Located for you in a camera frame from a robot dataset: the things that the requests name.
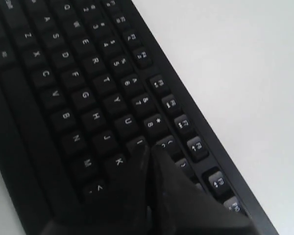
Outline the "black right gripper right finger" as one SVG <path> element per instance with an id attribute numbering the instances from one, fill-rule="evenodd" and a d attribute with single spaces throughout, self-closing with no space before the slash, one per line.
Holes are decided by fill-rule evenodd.
<path id="1" fill-rule="evenodd" d="M 159 145 L 151 149 L 156 218 L 162 235 L 257 235 L 246 215 L 198 189 Z"/>

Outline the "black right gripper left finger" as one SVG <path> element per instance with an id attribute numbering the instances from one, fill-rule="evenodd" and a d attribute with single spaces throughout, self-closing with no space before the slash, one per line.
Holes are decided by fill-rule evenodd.
<path id="1" fill-rule="evenodd" d="M 139 144 L 116 180 L 97 198 L 50 220 L 42 235 L 146 235 L 150 148 Z"/>

